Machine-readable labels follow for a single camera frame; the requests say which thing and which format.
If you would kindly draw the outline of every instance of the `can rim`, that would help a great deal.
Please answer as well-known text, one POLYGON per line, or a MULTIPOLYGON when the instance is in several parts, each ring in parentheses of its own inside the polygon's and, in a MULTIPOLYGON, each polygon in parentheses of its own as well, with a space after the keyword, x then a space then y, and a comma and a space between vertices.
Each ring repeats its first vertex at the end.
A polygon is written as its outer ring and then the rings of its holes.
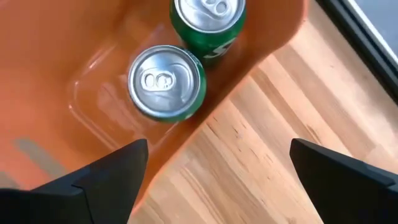
POLYGON ((133 100, 134 104, 145 114, 149 115, 149 116, 153 116, 156 118, 173 118, 176 116, 180 116, 181 114, 183 114, 184 112, 186 112, 187 110, 189 110, 189 108, 192 107, 192 105, 194 104, 195 100, 198 97, 198 94, 200 92, 200 87, 201 87, 201 80, 200 80, 200 71, 198 69, 198 67, 195 64, 195 61, 191 58, 191 56, 184 50, 173 46, 173 45, 155 45, 152 46, 146 50, 144 50, 143 52, 141 52, 136 59, 134 59, 133 63, 131 64, 130 70, 129 70, 129 76, 128 76, 128 88, 129 88, 129 94, 131 99, 133 100), (134 76, 136 74, 137 68, 139 67, 139 65, 145 60, 147 59, 148 56, 153 54, 153 51, 160 51, 160 50, 173 50, 174 52, 183 55, 185 58, 189 58, 189 61, 187 61, 187 63, 189 64, 189 66, 195 67, 194 70, 192 70, 192 75, 193 75, 193 81, 195 81, 196 83, 198 83, 197 85, 194 85, 195 89, 189 99, 189 101, 180 109, 176 110, 176 111, 171 111, 171 112, 160 112, 160 111, 156 111, 153 110, 151 108, 149 108, 148 106, 146 106, 142 100, 138 97, 135 88, 134 88, 134 76))
POLYGON ((198 32, 204 33, 204 34, 217 34, 217 33, 224 32, 224 31, 230 29, 241 18, 242 14, 243 14, 243 11, 244 11, 244 8, 246 7, 246 0, 237 0, 237 1, 241 1, 242 2, 242 7, 239 8, 239 12, 234 16, 234 19, 231 20, 231 22, 228 24, 228 26, 226 26, 226 27, 224 27, 224 28, 222 28, 220 30, 203 30, 203 29, 199 29, 199 28, 193 26, 190 22, 188 22, 185 19, 185 17, 182 15, 180 4, 178 4, 179 1, 181 1, 181 0, 174 0, 174 6, 175 6, 175 8, 177 10, 177 13, 178 13, 178 16, 180 16, 181 20, 184 21, 184 23, 187 26, 189 26, 190 28, 192 28, 192 29, 194 29, 194 30, 196 30, 198 32))

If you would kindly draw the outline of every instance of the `pull tab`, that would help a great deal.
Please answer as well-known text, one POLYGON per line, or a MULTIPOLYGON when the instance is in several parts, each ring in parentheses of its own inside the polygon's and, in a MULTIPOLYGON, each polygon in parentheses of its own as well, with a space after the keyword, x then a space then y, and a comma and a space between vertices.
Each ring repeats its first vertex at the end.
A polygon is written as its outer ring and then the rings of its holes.
POLYGON ((169 71, 149 69, 141 76, 141 86, 147 91, 169 91, 175 85, 175 75, 169 71))
POLYGON ((223 17, 229 11, 228 0, 200 0, 213 15, 223 17))

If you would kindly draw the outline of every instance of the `orange tray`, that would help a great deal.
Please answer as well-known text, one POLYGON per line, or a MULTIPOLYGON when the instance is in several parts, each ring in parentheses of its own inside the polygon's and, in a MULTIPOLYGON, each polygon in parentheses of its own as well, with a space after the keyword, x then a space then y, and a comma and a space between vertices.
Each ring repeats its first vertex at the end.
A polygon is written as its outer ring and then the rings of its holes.
POLYGON ((0 0, 0 187, 33 189, 139 138, 149 161, 136 206, 163 166, 250 69, 296 33, 304 0, 247 0, 244 30, 207 70, 199 111, 158 123, 127 90, 134 58, 180 45, 166 0, 0 0))

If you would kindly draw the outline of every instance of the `hardwood floor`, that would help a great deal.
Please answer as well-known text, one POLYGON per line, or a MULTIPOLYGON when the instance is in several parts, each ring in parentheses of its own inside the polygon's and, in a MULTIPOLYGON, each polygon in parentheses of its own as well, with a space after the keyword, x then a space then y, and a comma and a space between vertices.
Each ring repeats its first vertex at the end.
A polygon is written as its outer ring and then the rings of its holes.
POLYGON ((297 137, 398 173, 398 107, 314 2, 129 222, 321 223, 289 158, 297 137))

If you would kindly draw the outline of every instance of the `green soda can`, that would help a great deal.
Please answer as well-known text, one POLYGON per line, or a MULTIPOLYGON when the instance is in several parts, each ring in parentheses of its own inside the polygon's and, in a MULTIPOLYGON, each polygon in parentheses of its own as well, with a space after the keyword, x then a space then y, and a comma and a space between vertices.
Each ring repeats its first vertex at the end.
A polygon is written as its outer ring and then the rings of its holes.
POLYGON ((205 71, 188 50, 157 45, 137 56, 132 63, 128 88, 136 107, 157 121, 182 121, 203 103, 205 71))
POLYGON ((171 0, 170 18, 187 49, 212 65, 242 31, 245 6, 245 0, 171 0))

